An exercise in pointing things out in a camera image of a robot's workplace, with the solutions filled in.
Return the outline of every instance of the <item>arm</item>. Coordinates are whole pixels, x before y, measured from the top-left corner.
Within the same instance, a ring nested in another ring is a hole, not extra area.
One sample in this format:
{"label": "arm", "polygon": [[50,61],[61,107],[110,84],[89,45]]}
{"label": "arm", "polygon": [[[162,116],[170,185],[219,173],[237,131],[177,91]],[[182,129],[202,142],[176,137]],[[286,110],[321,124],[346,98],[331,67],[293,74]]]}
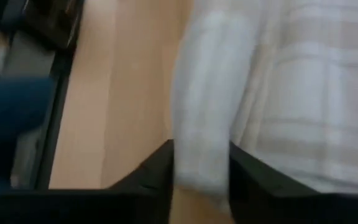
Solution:
{"label": "arm", "polygon": [[172,86],[175,183],[227,194],[229,135],[259,24],[258,0],[195,0]]}

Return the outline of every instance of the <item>jeans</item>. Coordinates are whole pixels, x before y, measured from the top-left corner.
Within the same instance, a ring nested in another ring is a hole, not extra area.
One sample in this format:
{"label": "jeans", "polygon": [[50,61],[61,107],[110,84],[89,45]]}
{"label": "jeans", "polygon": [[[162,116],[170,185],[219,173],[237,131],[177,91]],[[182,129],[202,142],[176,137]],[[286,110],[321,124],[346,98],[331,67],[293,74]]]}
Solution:
{"label": "jeans", "polygon": [[49,78],[0,82],[0,193],[10,189],[16,139],[43,123],[52,89]]}

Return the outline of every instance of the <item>person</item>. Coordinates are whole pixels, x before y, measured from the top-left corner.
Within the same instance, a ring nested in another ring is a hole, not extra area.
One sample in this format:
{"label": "person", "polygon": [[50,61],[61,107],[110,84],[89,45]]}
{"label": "person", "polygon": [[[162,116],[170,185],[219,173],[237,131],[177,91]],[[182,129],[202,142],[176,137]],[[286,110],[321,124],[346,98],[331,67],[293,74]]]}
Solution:
{"label": "person", "polygon": [[16,140],[42,125],[53,90],[50,78],[0,81],[0,194],[11,190]]}
{"label": "person", "polygon": [[175,183],[227,197],[232,141],[317,192],[358,194],[358,1],[192,10],[171,94]]}

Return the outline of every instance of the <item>white fabric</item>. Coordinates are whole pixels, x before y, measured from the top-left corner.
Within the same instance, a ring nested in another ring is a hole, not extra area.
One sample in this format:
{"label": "white fabric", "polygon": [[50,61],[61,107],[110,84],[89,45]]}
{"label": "white fabric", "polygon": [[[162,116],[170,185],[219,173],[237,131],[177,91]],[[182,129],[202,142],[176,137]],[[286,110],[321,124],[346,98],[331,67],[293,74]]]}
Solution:
{"label": "white fabric", "polygon": [[196,1],[172,93],[175,180],[225,194],[228,142],[358,192],[358,1]]}

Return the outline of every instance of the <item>wooden table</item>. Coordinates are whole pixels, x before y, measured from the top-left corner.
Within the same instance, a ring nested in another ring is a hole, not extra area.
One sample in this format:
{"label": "wooden table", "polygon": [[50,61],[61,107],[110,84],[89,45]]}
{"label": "wooden table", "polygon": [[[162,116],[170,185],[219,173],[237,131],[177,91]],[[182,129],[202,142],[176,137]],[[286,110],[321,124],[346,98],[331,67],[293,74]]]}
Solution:
{"label": "wooden table", "polygon": [[[181,0],[85,2],[51,189],[111,186],[171,138],[171,73],[189,13]],[[176,189],[171,222],[230,222],[207,204]]]}

